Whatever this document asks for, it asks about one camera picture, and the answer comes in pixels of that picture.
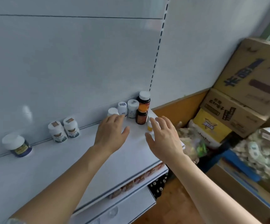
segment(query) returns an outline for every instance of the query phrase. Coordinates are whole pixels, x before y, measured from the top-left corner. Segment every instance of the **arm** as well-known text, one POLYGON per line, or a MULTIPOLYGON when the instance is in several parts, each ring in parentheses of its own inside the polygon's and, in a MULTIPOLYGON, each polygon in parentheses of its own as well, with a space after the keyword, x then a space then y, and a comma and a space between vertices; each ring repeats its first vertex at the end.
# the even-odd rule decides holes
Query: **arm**
POLYGON ((98 127, 94 145, 11 218, 27 224, 67 223, 96 172, 126 141, 130 129, 126 127, 122 132, 123 120, 124 116, 118 115, 104 119, 98 127))
POLYGON ((151 118, 151 123, 155 140, 145 134, 151 151, 178 177, 207 224, 260 224, 183 153, 178 133, 169 119, 151 118))

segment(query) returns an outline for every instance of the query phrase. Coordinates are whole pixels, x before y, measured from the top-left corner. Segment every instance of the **person's right hand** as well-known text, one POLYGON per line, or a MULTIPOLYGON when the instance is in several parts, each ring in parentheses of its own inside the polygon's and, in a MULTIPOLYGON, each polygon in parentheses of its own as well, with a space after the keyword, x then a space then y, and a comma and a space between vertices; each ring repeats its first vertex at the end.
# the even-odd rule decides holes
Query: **person's right hand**
POLYGON ((149 133, 145 133, 145 138, 153 154, 168 165, 178 156, 184 155, 177 130, 171 121, 164 116, 162 118, 150 118, 150 121, 155 140, 149 133))

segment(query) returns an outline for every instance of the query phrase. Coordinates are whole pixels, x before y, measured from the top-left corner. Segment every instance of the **white sticker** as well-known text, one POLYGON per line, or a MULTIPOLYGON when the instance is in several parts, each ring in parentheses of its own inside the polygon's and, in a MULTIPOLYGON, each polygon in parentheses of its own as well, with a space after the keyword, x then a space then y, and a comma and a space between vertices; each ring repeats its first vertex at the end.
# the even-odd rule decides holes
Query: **white sticker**
POLYGON ((262 138, 270 141, 270 135, 268 135, 267 133, 262 133, 262 138))

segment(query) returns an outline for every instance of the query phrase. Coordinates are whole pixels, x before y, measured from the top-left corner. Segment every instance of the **gray panel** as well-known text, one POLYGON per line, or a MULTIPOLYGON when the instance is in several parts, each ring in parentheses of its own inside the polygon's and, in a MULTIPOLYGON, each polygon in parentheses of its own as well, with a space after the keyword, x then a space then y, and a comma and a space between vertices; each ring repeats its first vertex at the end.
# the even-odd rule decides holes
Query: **gray panel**
POLYGON ((0 14, 163 18, 167 0, 0 0, 0 14))
POLYGON ((212 87, 270 0, 171 0, 151 87, 151 108, 212 87))
POLYGON ((0 140, 46 139, 50 121, 72 114, 91 124, 148 90, 160 30, 151 19, 0 16, 0 140))

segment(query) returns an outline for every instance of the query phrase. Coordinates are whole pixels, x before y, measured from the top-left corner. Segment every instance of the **person's left hand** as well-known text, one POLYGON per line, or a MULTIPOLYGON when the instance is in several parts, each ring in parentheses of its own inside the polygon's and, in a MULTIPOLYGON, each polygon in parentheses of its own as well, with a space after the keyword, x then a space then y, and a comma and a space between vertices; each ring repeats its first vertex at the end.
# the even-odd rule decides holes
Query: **person's left hand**
POLYGON ((94 145, 110 154, 117 151, 124 144, 130 132, 130 127, 126 127, 122 132, 124 118, 124 115, 116 114, 106 117, 99 124, 94 145))

